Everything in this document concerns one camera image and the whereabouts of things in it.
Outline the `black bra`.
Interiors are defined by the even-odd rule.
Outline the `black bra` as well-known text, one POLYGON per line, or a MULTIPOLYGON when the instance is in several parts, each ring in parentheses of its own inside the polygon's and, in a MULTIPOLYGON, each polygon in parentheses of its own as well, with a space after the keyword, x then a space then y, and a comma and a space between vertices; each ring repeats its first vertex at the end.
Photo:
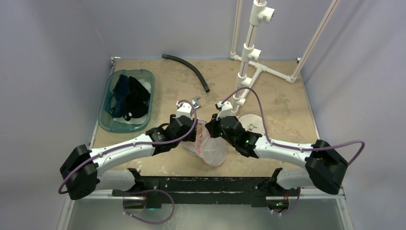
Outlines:
POLYGON ((130 93, 126 98, 127 109, 123 115, 126 121, 132 118, 140 118, 148 113, 151 93, 132 76, 129 77, 130 93))

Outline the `teal plastic bin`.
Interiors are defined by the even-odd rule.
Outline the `teal plastic bin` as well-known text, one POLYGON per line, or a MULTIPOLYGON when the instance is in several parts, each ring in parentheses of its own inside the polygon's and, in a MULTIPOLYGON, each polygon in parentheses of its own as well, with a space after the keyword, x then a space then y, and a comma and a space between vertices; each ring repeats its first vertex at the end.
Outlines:
POLYGON ((98 123, 113 133, 146 128, 152 111, 155 77, 145 69, 120 70, 107 80, 98 123))

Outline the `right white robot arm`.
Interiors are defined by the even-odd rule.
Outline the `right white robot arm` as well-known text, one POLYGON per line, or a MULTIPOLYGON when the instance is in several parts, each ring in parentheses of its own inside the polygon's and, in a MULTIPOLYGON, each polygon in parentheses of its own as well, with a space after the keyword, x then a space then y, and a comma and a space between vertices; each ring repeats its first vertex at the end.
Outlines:
POLYGON ((211 138, 222 138, 245 157, 275 159, 297 166, 296 171, 281 170, 269 181, 275 195, 293 187, 312 186, 331 194, 338 194, 348 162, 327 142, 296 144, 268 140, 265 135, 247 131, 235 116, 212 116, 207 128, 211 138))

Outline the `light pink bra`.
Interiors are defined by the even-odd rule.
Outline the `light pink bra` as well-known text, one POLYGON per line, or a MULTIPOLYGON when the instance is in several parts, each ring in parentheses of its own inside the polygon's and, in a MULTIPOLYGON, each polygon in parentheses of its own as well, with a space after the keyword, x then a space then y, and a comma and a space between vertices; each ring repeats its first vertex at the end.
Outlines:
POLYGON ((209 136, 205 124, 205 121, 199 120, 198 124, 196 125, 196 142, 198 143, 202 143, 209 136))

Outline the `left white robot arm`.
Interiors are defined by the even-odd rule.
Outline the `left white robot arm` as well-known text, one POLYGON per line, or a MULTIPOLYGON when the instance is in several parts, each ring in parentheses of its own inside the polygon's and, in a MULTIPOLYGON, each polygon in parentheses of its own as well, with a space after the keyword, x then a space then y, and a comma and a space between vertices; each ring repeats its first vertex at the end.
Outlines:
POLYGON ((107 172, 126 162, 169 152, 182 141, 196 138, 197 118, 182 115, 172 117, 168 125, 151 128, 144 134, 120 144, 89 149, 86 145, 75 147, 59 171, 63 178, 59 194, 68 194, 70 199, 79 200, 92 192, 104 189, 126 191, 131 196, 142 192, 143 183, 137 179, 137 172, 128 169, 115 173, 108 186, 107 172))

